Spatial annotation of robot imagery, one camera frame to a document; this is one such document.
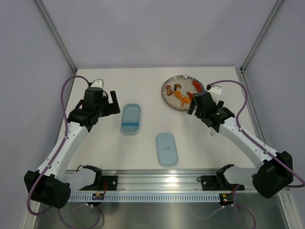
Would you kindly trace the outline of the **light blue lunch box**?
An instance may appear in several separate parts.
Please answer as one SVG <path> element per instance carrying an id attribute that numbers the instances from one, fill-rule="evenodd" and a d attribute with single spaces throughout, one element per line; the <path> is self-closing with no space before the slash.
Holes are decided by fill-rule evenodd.
<path id="1" fill-rule="evenodd" d="M 126 104 L 123 108 L 121 132 L 124 135 L 136 135 L 140 130 L 141 107 L 138 104 Z"/>

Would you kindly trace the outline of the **orange shrimp food piece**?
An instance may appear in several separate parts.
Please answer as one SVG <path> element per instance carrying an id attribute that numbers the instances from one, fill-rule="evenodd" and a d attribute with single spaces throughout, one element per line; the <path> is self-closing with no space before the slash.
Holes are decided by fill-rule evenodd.
<path id="1" fill-rule="evenodd" d="M 191 101 L 192 101 L 191 98 L 189 98 L 189 97 L 184 97 L 184 98 L 182 99 L 182 104 L 181 104 L 181 106 L 184 106 L 184 104 L 189 104 Z"/>

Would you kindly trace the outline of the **red sausage food piece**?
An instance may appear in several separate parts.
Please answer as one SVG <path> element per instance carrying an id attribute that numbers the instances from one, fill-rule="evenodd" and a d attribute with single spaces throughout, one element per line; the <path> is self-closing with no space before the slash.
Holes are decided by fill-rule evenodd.
<path id="1" fill-rule="evenodd" d="M 202 91 L 202 87 L 201 87 L 201 84 L 199 82 L 197 82 L 196 80 L 193 80 L 192 83 L 193 83 L 193 86 L 196 88 L 197 92 Z"/>

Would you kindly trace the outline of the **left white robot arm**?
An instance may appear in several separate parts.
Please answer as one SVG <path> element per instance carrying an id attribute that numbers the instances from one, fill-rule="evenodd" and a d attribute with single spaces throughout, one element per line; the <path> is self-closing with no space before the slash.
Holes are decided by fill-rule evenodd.
<path id="1" fill-rule="evenodd" d="M 27 200 L 61 209 L 73 191 L 105 187 L 100 168 L 86 165 L 69 177 L 65 177 L 65 172 L 80 143 L 99 118 L 118 113 L 120 108 L 115 91 L 106 93 L 100 87 L 88 87 L 84 98 L 65 120 L 64 136 L 36 171 L 29 170 L 25 174 L 24 182 L 29 193 Z"/>

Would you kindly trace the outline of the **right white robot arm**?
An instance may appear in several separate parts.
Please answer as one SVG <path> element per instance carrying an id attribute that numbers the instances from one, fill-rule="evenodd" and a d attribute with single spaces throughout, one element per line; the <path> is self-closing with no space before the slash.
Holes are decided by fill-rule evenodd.
<path id="1" fill-rule="evenodd" d="M 195 114 L 207 127 L 228 138 L 254 164 L 253 168 L 228 164 L 213 176 L 201 176 L 203 190 L 230 190 L 242 185 L 254 187 L 261 196 L 270 198 L 292 183 L 291 155 L 286 151 L 277 152 L 239 127 L 234 114 L 222 101 L 215 103 L 209 92 L 195 94 L 187 113 Z"/>

